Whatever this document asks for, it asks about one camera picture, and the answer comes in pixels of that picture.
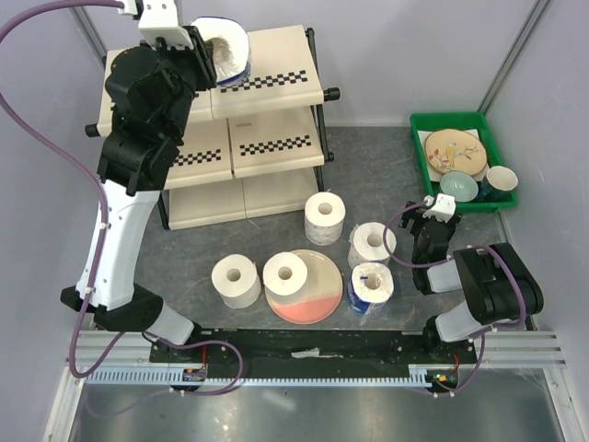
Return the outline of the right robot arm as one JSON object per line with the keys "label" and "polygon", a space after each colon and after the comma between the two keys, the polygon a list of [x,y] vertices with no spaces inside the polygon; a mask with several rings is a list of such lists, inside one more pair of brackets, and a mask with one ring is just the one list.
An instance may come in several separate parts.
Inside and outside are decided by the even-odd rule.
{"label": "right robot arm", "polygon": [[536,278],[507,243],[448,251],[461,215],[436,217],[436,199],[409,201],[400,213],[399,226],[413,236],[409,262],[390,258],[410,268],[413,284],[425,296],[461,291],[464,300],[426,321],[422,330],[423,355],[439,363],[468,341],[494,330],[521,330],[544,308],[544,295]]}

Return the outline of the blue paper towel roll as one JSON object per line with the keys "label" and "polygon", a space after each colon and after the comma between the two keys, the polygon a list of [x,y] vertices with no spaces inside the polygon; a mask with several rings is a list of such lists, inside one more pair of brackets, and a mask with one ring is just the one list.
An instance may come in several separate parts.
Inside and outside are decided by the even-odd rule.
{"label": "blue paper towel roll", "polygon": [[245,29],[227,17],[198,17],[191,22],[205,43],[213,45],[216,85],[239,86],[251,72],[251,47]]}

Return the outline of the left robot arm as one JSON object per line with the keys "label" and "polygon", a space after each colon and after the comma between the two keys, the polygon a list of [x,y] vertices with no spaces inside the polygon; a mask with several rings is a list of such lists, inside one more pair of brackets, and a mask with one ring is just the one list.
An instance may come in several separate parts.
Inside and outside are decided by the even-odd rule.
{"label": "left robot arm", "polygon": [[91,249],[102,252],[98,274],[84,272],[61,293],[63,304],[81,311],[84,297],[100,327],[146,332],[170,343],[170,352],[191,362],[202,351],[196,325],[164,299],[133,280],[148,218],[161,199],[195,97],[216,85],[213,46],[193,26],[183,27],[190,45],[159,36],[153,44],[121,51],[111,62],[105,91],[112,102],[111,131],[98,163],[108,219],[99,218]]}

